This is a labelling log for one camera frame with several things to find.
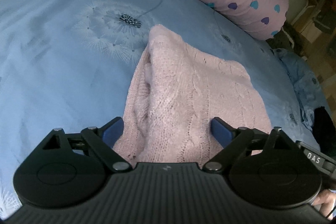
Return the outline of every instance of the pink knitted sweater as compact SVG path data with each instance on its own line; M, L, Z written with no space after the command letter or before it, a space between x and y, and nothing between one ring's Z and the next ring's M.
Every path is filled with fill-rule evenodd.
M241 64L203 53L154 26L128 91L124 133L113 150L133 165L202 166L222 149L210 133L216 116L234 128L271 130L263 100Z

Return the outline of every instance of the mattress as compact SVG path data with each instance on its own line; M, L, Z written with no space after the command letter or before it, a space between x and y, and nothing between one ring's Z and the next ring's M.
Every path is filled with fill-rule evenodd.
M273 126L319 148L300 122L290 79L257 41L199 0L0 0L0 218L20 206L16 168L53 129L79 132L122 116L155 24L241 63Z

